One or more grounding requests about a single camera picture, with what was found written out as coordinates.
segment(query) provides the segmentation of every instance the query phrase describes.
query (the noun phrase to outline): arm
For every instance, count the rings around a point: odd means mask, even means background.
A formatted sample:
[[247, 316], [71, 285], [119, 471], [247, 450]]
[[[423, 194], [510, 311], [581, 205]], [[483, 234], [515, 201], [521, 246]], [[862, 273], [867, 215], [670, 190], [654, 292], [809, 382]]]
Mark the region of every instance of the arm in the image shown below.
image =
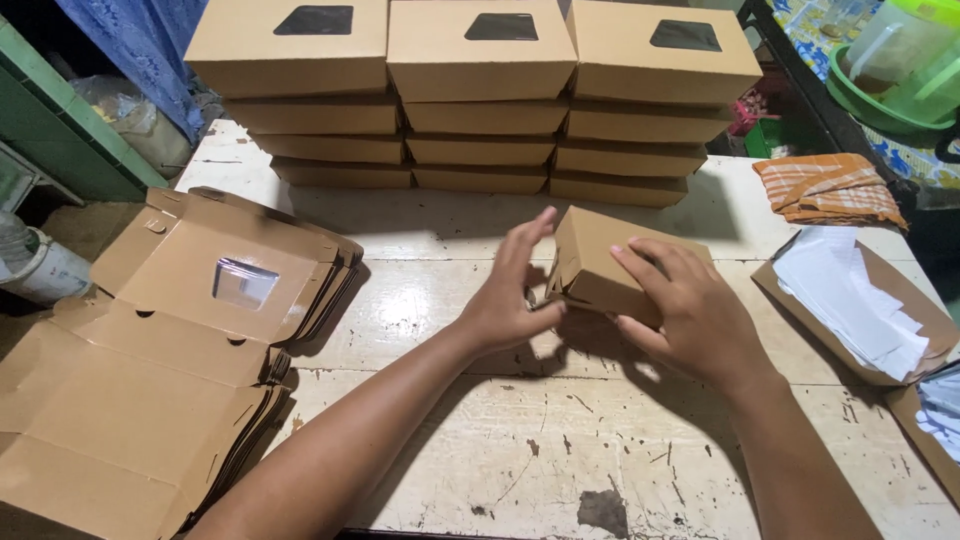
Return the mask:
[[530, 254], [556, 210], [507, 234], [490, 277], [450, 326], [297, 430], [204, 515], [188, 540], [331, 538], [373, 491], [441, 394], [478, 356], [560, 324], [564, 305], [528, 311]]
[[[688, 250], [650, 239], [611, 253], [663, 312], [654, 330], [612, 317], [654, 359], [723, 396], [747, 461], [767, 539], [880, 540], [790, 391], [763, 351], [754, 322], [716, 270]], [[663, 273], [644, 258], [657, 261]]]

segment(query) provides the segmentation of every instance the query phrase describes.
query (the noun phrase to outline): white bucket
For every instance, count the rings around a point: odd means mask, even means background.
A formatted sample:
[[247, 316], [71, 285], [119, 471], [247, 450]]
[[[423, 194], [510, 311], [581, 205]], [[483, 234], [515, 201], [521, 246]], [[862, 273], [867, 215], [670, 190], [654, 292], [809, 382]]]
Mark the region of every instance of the white bucket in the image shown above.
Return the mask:
[[23, 270], [0, 279], [0, 288], [47, 307], [83, 295], [90, 288], [90, 263], [43, 231], [30, 229], [40, 240], [36, 255]]

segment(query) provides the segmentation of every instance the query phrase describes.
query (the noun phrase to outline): hand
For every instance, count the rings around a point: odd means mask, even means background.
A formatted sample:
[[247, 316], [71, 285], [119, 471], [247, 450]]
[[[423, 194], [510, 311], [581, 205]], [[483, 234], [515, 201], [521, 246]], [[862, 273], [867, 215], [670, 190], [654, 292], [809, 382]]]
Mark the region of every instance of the hand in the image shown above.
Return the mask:
[[[613, 258], [663, 313], [663, 326], [656, 330], [633, 317], [613, 317], [628, 339], [653, 359], [728, 397], [780, 377], [750, 313], [716, 270], [674, 244], [632, 238], [628, 245], [612, 246]], [[666, 275], [645, 258], [658, 262]]]
[[533, 221], [507, 233], [493, 259], [493, 270], [467, 303], [457, 322], [476, 341], [480, 355], [509, 349], [560, 324], [563, 302], [536, 311], [527, 308], [523, 286], [534, 246], [553, 233], [557, 209], [547, 207]]

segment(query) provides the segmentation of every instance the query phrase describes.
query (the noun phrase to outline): blue curtain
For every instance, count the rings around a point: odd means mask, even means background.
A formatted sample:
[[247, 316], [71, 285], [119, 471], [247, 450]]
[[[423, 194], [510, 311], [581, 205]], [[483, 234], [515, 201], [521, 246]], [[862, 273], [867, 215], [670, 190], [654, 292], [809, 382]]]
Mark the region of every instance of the blue curtain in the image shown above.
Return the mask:
[[120, 71], [187, 136], [204, 126], [183, 62], [206, 0], [57, 0]]

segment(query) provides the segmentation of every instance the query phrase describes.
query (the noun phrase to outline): patterned fabric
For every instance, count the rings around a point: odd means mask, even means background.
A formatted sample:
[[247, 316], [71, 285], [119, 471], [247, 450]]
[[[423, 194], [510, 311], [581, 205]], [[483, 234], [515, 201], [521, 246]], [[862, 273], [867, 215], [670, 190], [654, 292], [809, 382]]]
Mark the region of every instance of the patterned fabric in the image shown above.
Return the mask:
[[204, 126], [183, 62], [206, 0], [57, 0], [150, 101], [177, 124], [191, 144]]
[[876, 225], [889, 221], [906, 229], [886, 182], [857, 154], [760, 161], [754, 170], [767, 189], [770, 208], [790, 223]]
[[[767, 3], [800, 58], [821, 81], [827, 79], [833, 47], [859, 36], [860, 30], [880, 6], [877, 2], [873, 11], [860, 20], [845, 41], [833, 41], [820, 32], [820, 21], [827, 13], [829, 0], [767, 0]], [[920, 186], [920, 209], [960, 208], [960, 197], [956, 192], [960, 190], [960, 164], [944, 163], [934, 156], [935, 138], [923, 143], [894, 140], [869, 126], [861, 124], [860, 127], [874, 151], [883, 157], [892, 171]], [[960, 141], [954, 141], [951, 146], [953, 153], [960, 153]]]

